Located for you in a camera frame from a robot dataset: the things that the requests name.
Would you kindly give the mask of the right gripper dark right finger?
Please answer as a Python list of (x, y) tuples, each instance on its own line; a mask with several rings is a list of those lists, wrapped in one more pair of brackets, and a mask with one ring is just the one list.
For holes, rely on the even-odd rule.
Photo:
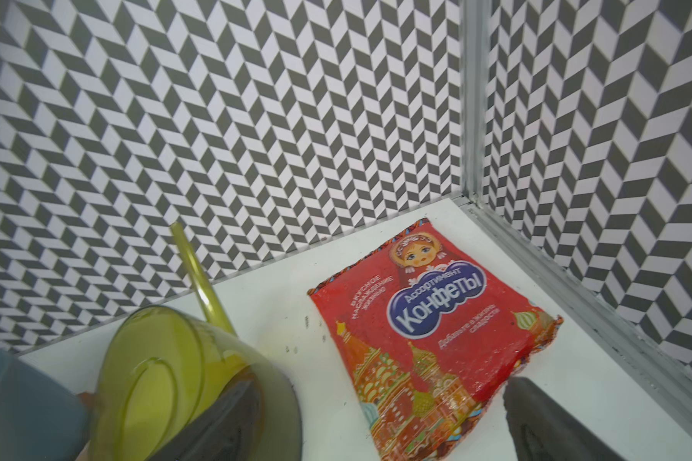
[(503, 398), (519, 460), (622, 458), (528, 378), (510, 378)]

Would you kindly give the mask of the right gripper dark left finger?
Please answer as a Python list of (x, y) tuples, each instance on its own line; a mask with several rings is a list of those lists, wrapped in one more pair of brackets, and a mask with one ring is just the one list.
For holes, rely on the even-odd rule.
[(225, 390), (150, 460), (247, 460), (261, 418), (261, 392), (252, 380)]

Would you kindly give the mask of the green transparent watering can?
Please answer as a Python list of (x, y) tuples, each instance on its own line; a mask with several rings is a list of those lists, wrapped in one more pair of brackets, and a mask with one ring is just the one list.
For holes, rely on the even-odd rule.
[(238, 338), (182, 225), (170, 230), (205, 317), (152, 305), (121, 325), (99, 373), (88, 458), (150, 460), (225, 390), (252, 380), (261, 418), (247, 460), (301, 459), (302, 418), (290, 380)]

